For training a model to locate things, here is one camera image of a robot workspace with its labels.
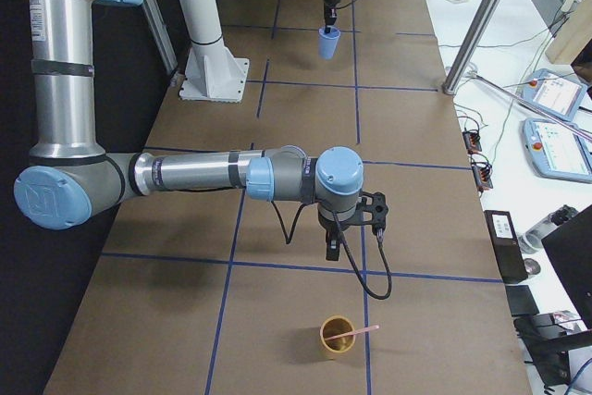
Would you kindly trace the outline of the teach pendant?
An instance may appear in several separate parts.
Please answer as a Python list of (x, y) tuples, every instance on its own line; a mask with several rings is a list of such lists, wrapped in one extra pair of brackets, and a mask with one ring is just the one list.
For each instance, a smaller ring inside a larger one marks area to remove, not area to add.
[(527, 157), (540, 177), (591, 183), (591, 153), (583, 138), (537, 118), (522, 122), (522, 135)]
[(529, 75), (521, 96), (554, 117), (572, 122), (586, 93), (587, 86), (575, 75), (560, 75), (541, 68)]

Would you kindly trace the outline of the pink chopstick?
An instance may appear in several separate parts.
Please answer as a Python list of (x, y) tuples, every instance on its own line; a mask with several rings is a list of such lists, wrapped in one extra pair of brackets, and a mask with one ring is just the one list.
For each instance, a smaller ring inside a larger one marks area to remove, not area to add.
[(349, 332), (344, 332), (344, 333), (340, 333), (340, 334), (333, 335), (333, 336), (330, 336), (330, 337), (325, 337), (324, 340), (330, 341), (330, 340), (333, 340), (333, 339), (340, 339), (340, 338), (347, 338), (347, 337), (357, 336), (357, 335), (360, 335), (360, 334), (363, 334), (363, 333), (366, 333), (366, 332), (372, 332), (372, 331), (375, 331), (375, 330), (378, 330), (378, 329), (380, 329), (380, 325), (372, 325), (372, 326), (369, 326), (369, 327), (362, 327), (362, 328), (358, 328), (358, 329), (355, 329), (355, 330), (352, 330), (352, 331), (349, 331)]

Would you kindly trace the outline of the blue paper cup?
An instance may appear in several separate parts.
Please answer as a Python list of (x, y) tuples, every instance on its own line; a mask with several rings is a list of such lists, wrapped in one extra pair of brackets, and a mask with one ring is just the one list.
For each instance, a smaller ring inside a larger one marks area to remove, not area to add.
[(318, 54), (330, 60), (338, 47), (341, 32), (337, 27), (321, 27), (318, 30)]

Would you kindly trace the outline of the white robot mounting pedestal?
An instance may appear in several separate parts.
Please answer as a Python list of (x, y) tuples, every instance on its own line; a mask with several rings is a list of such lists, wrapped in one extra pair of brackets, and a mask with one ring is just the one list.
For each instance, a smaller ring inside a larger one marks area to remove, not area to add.
[(191, 39), (179, 95), (184, 100), (238, 103), (250, 61), (226, 47), (216, 0), (179, 0)]

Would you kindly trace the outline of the clear water bottle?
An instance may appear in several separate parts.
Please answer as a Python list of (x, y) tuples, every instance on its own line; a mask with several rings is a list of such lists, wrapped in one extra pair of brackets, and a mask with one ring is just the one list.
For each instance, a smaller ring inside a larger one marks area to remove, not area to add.
[(561, 216), (557, 216), (556, 212), (545, 216), (518, 237), (520, 251), (524, 254), (533, 254), (540, 251), (543, 248), (542, 240), (561, 223)]

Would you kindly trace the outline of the aluminium frame post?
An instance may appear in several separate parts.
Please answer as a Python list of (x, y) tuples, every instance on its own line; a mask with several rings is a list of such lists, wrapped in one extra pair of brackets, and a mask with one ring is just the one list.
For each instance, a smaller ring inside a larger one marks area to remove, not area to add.
[(482, 0), (471, 25), (466, 33), (458, 54), (456, 55), (450, 71), (442, 84), (442, 91), (448, 95), (454, 95), (458, 90), (463, 73), (484, 34), (500, 0)]

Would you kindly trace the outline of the far teach pendant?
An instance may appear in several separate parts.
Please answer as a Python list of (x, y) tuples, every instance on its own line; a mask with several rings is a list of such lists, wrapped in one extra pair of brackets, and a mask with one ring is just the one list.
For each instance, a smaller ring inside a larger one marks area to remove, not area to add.
[(554, 117), (572, 122), (586, 93), (587, 86), (575, 75), (560, 75), (541, 68), (529, 75), (521, 96)]

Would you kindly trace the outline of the near teach pendant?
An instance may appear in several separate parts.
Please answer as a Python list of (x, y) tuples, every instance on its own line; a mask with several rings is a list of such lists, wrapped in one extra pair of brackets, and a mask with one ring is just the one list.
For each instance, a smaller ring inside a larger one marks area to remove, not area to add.
[(540, 177), (591, 183), (591, 153), (583, 138), (537, 118), (522, 122), (522, 135), (527, 157)]

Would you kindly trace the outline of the thin metal rod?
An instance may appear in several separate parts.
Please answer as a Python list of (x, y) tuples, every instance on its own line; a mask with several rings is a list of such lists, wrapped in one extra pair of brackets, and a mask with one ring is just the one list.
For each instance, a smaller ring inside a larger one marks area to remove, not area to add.
[(523, 107), (525, 107), (529, 111), (532, 111), (532, 112), (536, 113), (537, 115), (544, 117), (544, 118), (566, 128), (568, 131), (570, 131), (571, 133), (573, 133), (574, 135), (576, 135), (578, 137), (583, 138), (587, 142), (592, 142), (592, 138), (591, 138), (590, 134), (586, 133), (583, 130), (577, 129), (577, 128), (569, 125), (568, 123), (566, 123), (565, 121), (562, 121), (558, 117), (553, 116), (550, 112), (545, 111), (545, 110), (529, 103), (528, 101), (526, 101), (522, 97), (518, 96), (517, 94), (511, 93), (510, 91), (504, 89), (503, 87), (500, 87), (499, 85), (493, 83), (492, 81), (477, 74), (475, 71), (470, 71), (468, 76), (472, 80), (479, 80), (479, 81), (485, 83), (488, 87), (493, 88), (494, 90), (498, 91), (499, 93), (504, 93), (504, 94), (510, 96), (513, 100), (517, 101), (520, 105), (522, 105)]

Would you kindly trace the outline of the tan wooden cup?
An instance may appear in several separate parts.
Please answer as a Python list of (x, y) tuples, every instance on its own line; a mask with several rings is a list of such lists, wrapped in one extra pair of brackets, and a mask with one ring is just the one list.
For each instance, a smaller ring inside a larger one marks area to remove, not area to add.
[(324, 358), (335, 360), (349, 352), (354, 344), (354, 336), (346, 333), (354, 330), (350, 319), (342, 315), (327, 318), (319, 328), (320, 349)]

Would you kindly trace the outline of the black rectangular box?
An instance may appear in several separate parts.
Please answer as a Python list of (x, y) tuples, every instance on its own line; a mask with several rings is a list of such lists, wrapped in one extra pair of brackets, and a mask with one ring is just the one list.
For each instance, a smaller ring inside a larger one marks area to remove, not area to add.
[(504, 283), (517, 284), (528, 278), (511, 214), (507, 211), (484, 211), (489, 237)]

